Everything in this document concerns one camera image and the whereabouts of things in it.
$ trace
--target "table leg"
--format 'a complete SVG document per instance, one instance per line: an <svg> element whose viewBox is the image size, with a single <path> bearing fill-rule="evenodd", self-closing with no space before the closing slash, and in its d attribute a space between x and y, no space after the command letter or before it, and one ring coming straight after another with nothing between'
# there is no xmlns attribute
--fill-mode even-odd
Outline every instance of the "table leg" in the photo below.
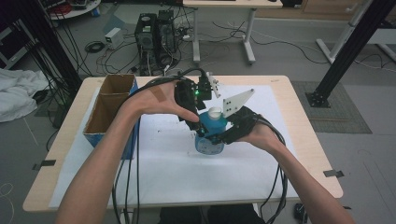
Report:
<svg viewBox="0 0 396 224"><path fill-rule="evenodd" d="M251 36L251 30L253 29L253 22L254 22L254 15L256 14L256 9L257 8L252 8L250 10L249 16L248 16L248 25L247 25L247 34L244 36L244 46L245 50L247 52L247 58L250 64L253 64L256 62L256 59L254 58L253 50L250 45L250 36Z"/></svg>
<svg viewBox="0 0 396 224"><path fill-rule="evenodd" d="M194 9L194 37L192 40L192 53L193 53L193 61L195 63L199 63L201 61L200 52L199 52L199 38L198 38L198 16L197 12L198 8Z"/></svg>

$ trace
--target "black tape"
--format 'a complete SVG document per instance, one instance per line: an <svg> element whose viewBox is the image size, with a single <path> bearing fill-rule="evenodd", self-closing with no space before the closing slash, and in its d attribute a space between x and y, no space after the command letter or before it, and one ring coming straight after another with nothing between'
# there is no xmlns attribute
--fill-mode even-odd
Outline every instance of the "black tape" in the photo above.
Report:
<svg viewBox="0 0 396 224"><path fill-rule="evenodd" d="M42 161L41 164L39 164L39 165L38 164L33 165L32 170L39 171L42 166L53 166L53 165L55 165L55 162L56 162L56 160Z"/></svg>
<svg viewBox="0 0 396 224"><path fill-rule="evenodd" d="M334 170L323 171L323 174L326 175L326 177L335 176L337 178L340 178L344 176L344 173L342 171L334 171Z"/></svg>

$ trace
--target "carpet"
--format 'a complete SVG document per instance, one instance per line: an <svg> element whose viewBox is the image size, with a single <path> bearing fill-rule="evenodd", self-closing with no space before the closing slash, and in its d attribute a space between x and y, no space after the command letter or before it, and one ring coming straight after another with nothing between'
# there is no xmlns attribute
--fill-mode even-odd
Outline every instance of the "carpet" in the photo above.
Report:
<svg viewBox="0 0 396 224"><path fill-rule="evenodd" d="M318 84L318 82L291 82L315 132L372 133L341 83L336 85L328 99L329 108L311 107L305 93L313 92Z"/></svg>

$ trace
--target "gray floor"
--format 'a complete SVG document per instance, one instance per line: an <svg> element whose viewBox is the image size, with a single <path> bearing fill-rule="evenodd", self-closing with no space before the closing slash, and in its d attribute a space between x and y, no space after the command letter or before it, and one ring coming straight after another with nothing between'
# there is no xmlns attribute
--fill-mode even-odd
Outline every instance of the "gray floor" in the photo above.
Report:
<svg viewBox="0 0 396 224"><path fill-rule="evenodd" d="M82 15L67 22L83 57L84 46L93 40L104 42L104 34L111 25L120 25L128 34L133 32L134 24L114 16L119 7L123 5L105 5L98 18ZM131 15L137 15L137 12L132 11ZM218 24L227 26L224 21L219 21ZM316 38L322 38L329 44L334 43L345 24L344 21L256 20L254 30L318 49ZM64 37L62 25L65 23L61 23L58 30ZM246 62L239 40L221 43L206 41L216 39L210 36L226 36L229 31L217 28L211 22L201 22L200 28L200 37L203 39L203 60L200 66L206 71L212 71L214 75L285 75L290 80L321 81L330 67L329 64L311 63L297 48L279 43L265 46L252 44L257 62L250 65ZM253 33L253 37L261 43L274 41L257 33ZM128 38L127 41L133 42L134 39ZM326 61L322 53L303 49L312 60ZM133 44L125 47L114 53L107 64L122 68L132 60L136 51ZM194 66L191 62L191 44L187 43L182 51L185 60L177 68L187 69ZM95 76L102 76L101 68L95 65L96 59L102 54L102 51L90 54L86 60ZM389 60L374 45L366 46L357 60L371 54L382 55L384 62ZM364 62L374 67L380 66L377 57L370 57ZM20 60L14 68L37 70L37 66L28 56ZM333 169L341 170L345 174L339 179L344 189L344 197L340 201L352 208L350 214L357 223L394 223L396 220L396 166L393 165L396 161L396 65L390 63L385 68L393 71L353 63L341 80L373 134L317 133ZM37 175L37 171L32 168L35 163L45 159L46 144L54 131L48 118L35 117L34 113L22 119L0 123L0 185L13 185L13 190L8 194L10 201L0 197L0 223L8 223L11 219L10 202L13 203L15 212L12 223L53 222L53 213L28 213L23 211L22 204ZM297 223L292 218L294 203L288 204L277 223ZM266 206L263 210L265 217L271 216L275 210L275 204ZM141 213L140 223L151 224L159 220L159 209L145 209ZM111 212L106 215L105 223L115 223Z"/></svg>

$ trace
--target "forearm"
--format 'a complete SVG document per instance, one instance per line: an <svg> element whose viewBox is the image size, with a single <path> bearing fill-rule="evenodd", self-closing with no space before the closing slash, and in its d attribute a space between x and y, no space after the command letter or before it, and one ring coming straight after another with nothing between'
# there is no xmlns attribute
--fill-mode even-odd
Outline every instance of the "forearm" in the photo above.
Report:
<svg viewBox="0 0 396 224"><path fill-rule="evenodd" d="M354 223L350 214L283 145L270 150L297 191L313 223Z"/></svg>
<svg viewBox="0 0 396 224"><path fill-rule="evenodd" d="M140 114L121 108L106 135L79 169L60 205L57 223L99 223L105 214L120 157Z"/></svg>

